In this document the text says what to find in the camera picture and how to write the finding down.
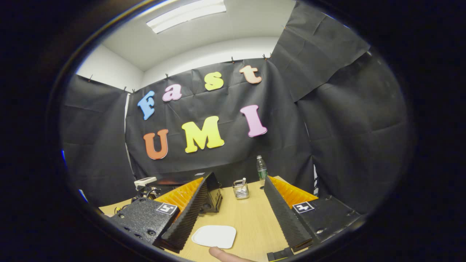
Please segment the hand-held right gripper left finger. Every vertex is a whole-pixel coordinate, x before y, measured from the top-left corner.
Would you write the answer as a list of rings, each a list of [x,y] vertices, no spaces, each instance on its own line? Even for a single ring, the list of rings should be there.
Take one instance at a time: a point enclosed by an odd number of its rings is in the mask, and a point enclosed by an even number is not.
[[[135,239],[179,253],[207,194],[206,179],[200,177],[157,199],[138,198],[109,219]]]

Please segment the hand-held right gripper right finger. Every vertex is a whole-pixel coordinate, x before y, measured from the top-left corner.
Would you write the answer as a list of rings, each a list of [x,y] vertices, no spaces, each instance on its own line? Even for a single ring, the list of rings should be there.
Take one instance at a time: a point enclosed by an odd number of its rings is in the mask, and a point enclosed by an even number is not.
[[[327,242],[361,217],[336,197],[318,198],[278,178],[266,177],[264,192],[293,252]]]

